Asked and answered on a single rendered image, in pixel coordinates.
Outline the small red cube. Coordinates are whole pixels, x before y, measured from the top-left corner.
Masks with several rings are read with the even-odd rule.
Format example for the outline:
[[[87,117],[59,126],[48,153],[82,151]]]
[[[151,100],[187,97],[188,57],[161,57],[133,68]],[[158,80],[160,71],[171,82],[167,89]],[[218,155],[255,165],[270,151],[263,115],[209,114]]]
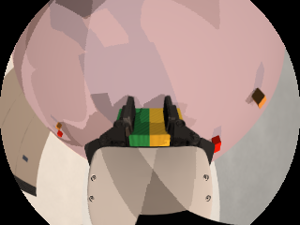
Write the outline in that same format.
[[[63,135],[62,131],[58,130],[57,135],[62,138]]]

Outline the yellow cube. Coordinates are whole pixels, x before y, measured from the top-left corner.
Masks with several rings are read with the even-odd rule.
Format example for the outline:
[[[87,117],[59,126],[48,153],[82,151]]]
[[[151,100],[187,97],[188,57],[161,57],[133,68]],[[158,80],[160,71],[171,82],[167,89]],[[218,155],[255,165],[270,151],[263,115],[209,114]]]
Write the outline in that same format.
[[[177,111],[183,120],[180,108]],[[150,146],[170,146],[170,137],[165,131],[163,108],[150,108]]]

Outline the small orange cube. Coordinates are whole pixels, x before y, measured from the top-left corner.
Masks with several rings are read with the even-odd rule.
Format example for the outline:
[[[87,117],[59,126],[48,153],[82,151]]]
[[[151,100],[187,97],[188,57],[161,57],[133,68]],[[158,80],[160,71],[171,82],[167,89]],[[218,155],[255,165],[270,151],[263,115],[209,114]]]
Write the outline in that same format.
[[[266,101],[265,94],[257,87],[255,92],[252,95],[253,100],[256,102],[256,104],[259,106],[259,108],[262,107],[264,102]]]
[[[56,125],[56,128],[60,130],[61,126],[62,125],[58,122],[57,125]]]

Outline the green cube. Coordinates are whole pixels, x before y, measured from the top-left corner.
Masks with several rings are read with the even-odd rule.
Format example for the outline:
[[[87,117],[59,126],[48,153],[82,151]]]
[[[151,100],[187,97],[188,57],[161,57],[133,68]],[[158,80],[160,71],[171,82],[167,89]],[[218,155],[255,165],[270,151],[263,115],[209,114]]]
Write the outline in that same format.
[[[150,109],[136,109],[134,131],[129,135],[130,146],[150,146]]]

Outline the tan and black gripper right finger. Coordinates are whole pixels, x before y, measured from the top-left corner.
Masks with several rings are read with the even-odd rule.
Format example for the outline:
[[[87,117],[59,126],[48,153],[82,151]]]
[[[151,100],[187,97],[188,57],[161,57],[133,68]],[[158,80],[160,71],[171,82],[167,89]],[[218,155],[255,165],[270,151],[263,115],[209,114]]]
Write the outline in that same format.
[[[200,138],[196,132],[186,127],[185,121],[179,118],[176,105],[173,105],[171,96],[164,98],[163,116],[165,131],[171,136],[170,146],[186,144],[200,146],[207,155],[209,164],[211,164],[215,145],[204,138]]]

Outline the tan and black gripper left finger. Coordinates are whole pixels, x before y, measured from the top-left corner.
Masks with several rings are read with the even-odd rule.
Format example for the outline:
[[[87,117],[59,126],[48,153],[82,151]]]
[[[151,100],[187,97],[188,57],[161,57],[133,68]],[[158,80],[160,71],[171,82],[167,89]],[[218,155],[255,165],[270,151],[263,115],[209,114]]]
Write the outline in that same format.
[[[84,146],[89,166],[95,151],[101,146],[130,146],[129,135],[134,131],[135,115],[136,109],[134,97],[127,97],[127,104],[123,105],[120,118],[113,123],[113,127],[100,135],[98,139],[95,139]]]

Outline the red rectangular block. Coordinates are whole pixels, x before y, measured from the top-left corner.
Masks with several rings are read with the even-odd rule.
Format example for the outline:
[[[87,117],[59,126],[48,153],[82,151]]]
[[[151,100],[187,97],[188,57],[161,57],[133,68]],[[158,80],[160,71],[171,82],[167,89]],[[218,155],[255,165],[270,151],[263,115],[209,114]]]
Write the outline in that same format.
[[[215,145],[215,152],[220,150],[220,146],[221,146],[221,140],[219,138],[219,136],[217,135],[216,137],[212,138],[212,142]]]

